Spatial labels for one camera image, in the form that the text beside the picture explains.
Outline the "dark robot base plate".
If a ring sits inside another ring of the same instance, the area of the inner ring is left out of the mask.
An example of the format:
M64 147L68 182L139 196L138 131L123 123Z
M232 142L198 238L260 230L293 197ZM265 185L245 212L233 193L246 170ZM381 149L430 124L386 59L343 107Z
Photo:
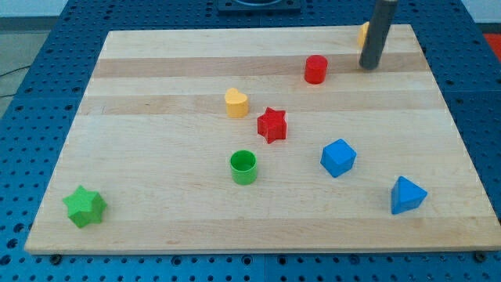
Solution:
M301 0L214 0L219 13L298 12Z

